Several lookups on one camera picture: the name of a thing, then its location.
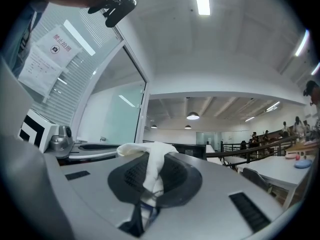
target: chair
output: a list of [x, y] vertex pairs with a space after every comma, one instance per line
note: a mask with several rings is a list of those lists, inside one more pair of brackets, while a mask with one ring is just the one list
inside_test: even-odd
[[272, 185], [268, 184], [257, 171], [249, 168], [243, 168], [242, 175], [258, 187], [262, 188], [268, 194], [271, 194], [273, 197], [276, 196], [276, 194], [272, 192]]

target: pink object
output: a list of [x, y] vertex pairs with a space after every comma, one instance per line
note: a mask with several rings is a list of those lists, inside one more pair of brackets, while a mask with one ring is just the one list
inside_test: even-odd
[[295, 159], [297, 158], [298, 154], [297, 153], [291, 153], [291, 154], [286, 154], [285, 158], [286, 159]]

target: black vent slot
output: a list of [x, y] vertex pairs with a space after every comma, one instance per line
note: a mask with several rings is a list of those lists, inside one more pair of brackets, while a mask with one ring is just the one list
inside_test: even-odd
[[78, 179], [78, 178], [81, 178], [81, 177], [84, 177], [87, 175], [90, 175], [90, 173], [87, 172], [86, 170], [83, 170], [83, 171], [67, 174], [67, 175], [65, 175], [65, 177], [68, 181], [72, 181], [72, 180], [75, 180], [75, 179]]
[[254, 233], [270, 224], [270, 220], [244, 193], [232, 194], [229, 197]]

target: white cloth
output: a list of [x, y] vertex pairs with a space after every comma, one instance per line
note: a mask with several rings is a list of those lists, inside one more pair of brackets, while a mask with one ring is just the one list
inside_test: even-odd
[[283, 132], [289, 132], [289, 127], [288, 126], [284, 126], [282, 129]]
[[293, 125], [293, 132], [296, 134], [299, 134], [301, 136], [305, 135], [305, 125], [303, 122], [299, 122], [299, 124], [294, 123]]
[[174, 146], [161, 142], [153, 143], [127, 143], [117, 148], [116, 152], [119, 156], [143, 155], [144, 152], [149, 153], [148, 165], [146, 167], [145, 180], [143, 187], [151, 193], [159, 191], [159, 187], [155, 187], [158, 175], [165, 163], [165, 154], [170, 152], [178, 152]]
[[[143, 187], [149, 192], [145, 191], [140, 200], [151, 207], [156, 207], [157, 197], [164, 193], [164, 183], [159, 173], [165, 163], [165, 154], [170, 152], [177, 153], [176, 148], [161, 142], [143, 144], [127, 143], [118, 147], [116, 152], [119, 156], [143, 155], [145, 152], [149, 153], [145, 180], [143, 182]], [[146, 230], [149, 227], [151, 223], [150, 220], [152, 220], [151, 218], [155, 212], [156, 209], [146, 208], [143, 204], [141, 205], [141, 222], [143, 230]]]

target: ceiling beam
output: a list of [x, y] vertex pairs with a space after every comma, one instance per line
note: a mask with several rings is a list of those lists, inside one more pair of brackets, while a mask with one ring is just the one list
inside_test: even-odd
[[159, 101], [160, 101], [162, 107], [164, 108], [166, 115], [171, 119], [172, 116], [171, 116], [171, 114], [169, 112], [167, 104], [165, 103], [165, 101], [163, 99], [159, 99]]
[[204, 101], [201, 110], [199, 111], [199, 116], [203, 116], [208, 107], [212, 104], [212, 102], [214, 102], [217, 98], [216, 97], [207, 97], [206, 100]]
[[183, 103], [183, 114], [185, 117], [188, 116], [188, 107], [189, 107], [189, 99], [184, 98], [184, 103]]
[[264, 102], [261, 106], [257, 107], [256, 109], [250, 111], [250, 113], [248, 113], [247, 115], [241, 117], [241, 119], [247, 119], [247, 117], [255, 117], [257, 116], [256, 113], [259, 110], [262, 110], [263, 108], [266, 108], [267, 106], [271, 105], [271, 104], [275, 104], [276, 101], [274, 100], [267, 100], [266, 102]]
[[252, 106], [254, 103], [257, 102], [257, 99], [251, 99], [249, 100], [245, 105], [243, 105], [242, 107], [240, 107], [236, 112], [233, 113], [233, 115], [231, 116], [232, 118], [234, 118], [235, 116], [237, 116], [239, 113], [241, 113], [243, 110], [247, 109], [248, 107]]
[[231, 97], [215, 114], [215, 117], [218, 117], [222, 112], [226, 111], [238, 98]]

